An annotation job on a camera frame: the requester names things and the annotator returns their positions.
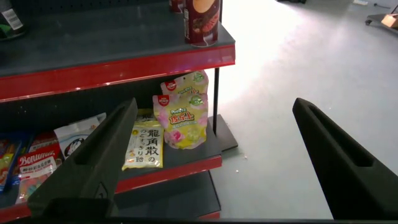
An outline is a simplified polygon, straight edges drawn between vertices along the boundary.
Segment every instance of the black pole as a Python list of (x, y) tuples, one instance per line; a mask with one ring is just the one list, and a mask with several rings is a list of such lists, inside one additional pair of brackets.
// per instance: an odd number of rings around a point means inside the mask
[(220, 68), (215, 68), (214, 72), (214, 105), (213, 105), (213, 131), (217, 135), (217, 107), (218, 107), (218, 82)]
[(395, 13), (395, 11), (397, 10), (398, 5), (394, 8), (394, 10), (392, 10), (391, 14)]
[[(220, 0), (220, 23), (223, 21), (223, 0)], [(220, 68), (214, 69), (214, 100), (213, 100), (213, 132), (217, 136), (218, 84), (220, 82)]]

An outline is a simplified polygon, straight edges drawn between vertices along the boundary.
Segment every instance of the shelf base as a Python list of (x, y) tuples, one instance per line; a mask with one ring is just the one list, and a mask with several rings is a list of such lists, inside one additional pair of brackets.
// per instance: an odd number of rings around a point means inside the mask
[[(213, 117), (209, 117), (210, 125), (213, 126)], [(234, 135), (232, 134), (229, 127), (226, 125), (225, 120), (222, 115), (217, 115), (217, 140), (220, 144), (221, 151), (226, 151), (228, 149), (233, 149), (238, 146), (238, 142), (236, 141)]]
[(398, 34), (398, 28), (391, 28), (381, 23), (381, 21), (384, 19), (384, 16), (386, 15), (385, 14), (370, 15), (368, 16), (368, 19), (365, 21), (365, 24), (369, 26), (372, 22), (376, 22), (377, 24), (382, 25), (386, 29), (389, 29)]

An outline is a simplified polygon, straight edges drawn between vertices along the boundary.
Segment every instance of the white snack bag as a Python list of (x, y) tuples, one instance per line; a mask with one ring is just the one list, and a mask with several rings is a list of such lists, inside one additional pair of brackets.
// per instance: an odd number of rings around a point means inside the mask
[(67, 159), (105, 118), (106, 113), (102, 113), (55, 129), (63, 158)]

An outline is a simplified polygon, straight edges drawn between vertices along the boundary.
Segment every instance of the plastic packaging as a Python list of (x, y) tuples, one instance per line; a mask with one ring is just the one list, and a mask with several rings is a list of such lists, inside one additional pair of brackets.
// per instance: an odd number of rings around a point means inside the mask
[(209, 78), (205, 71), (192, 72), (160, 84), (164, 95), (207, 93)]
[(0, 134), (0, 193), (12, 182), (17, 155), (25, 140), (23, 133)]
[(163, 135), (164, 129), (158, 121), (135, 122), (122, 170), (143, 167), (162, 168)]
[(57, 135), (53, 131), (40, 133), (35, 136), (32, 144), (29, 147), (29, 152), (34, 152), (42, 147), (58, 143)]
[(102, 113), (54, 130), (64, 159), (70, 156), (83, 143), (94, 129), (105, 120), (105, 117), (106, 113)]
[(170, 11), (174, 13), (182, 13), (184, 9), (183, 0), (169, 0)]
[(156, 121), (154, 110), (138, 109), (136, 122), (134, 124), (146, 121)]
[(30, 195), (62, 164), (59, 147), (52, 144), (18, 158), (21, 183), (16, 203), (26, 202)]
[[(19, 152), (17, 154), (17, 157), (20, 157), (26, 153), (28, 153), (28, 146), (31, 142), (31, 140), (33, 139), (33, 134), (25, 134), (25, 133), (21, 133), (21, 148), (19, 149)], [(12, 185), (18, 185), (19, 184), (19, 166), (18, 166), (18, 162), (15, 162), (14, 167), (12, 169), (12, 177), (11, 177), (11, 183)]]
[(154, 113), (165, 129), (165, 142), (176, 149), (194, 149), (206, 141), (207, 94), (153, 96)]
[(218, 40), (220, 0), (184, 0), (185, 41), (208, 47)]

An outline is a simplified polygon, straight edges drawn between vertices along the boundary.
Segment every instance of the yellow candy package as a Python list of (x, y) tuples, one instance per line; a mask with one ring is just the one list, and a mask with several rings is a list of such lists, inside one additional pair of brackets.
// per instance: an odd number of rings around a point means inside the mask
[(207, 93), (209, 85), (209, 78), (204, 70), (192, 72), (182, 77), (178, 77), (169, 82), (160, 84), (162, 93), (170, 94), (192, 94), (192, 93)]
[(207, 94), (153, 96), (154, 113), (165, 129), (165, 142), (176, 149), (194, 149), (206, 141)]
[(158, 121), (135, 122), (122, 170), (143, 167), (162, 168), (163, 136), (164, 129)]

